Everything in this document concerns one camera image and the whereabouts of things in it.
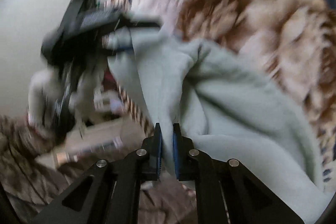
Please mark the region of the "gloved left hand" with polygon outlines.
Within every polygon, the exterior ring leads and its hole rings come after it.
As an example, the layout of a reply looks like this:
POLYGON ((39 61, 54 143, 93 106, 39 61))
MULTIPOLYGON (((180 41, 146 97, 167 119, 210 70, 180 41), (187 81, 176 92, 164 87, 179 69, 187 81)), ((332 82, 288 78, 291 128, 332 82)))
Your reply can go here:
POLYGON ((94 91, 107 67, 105 57, 89 60, 79 75, 70 66, 35 72, 28 93, 28 125, 43 137, 65 137, 78 121, 93 115, 94 91))

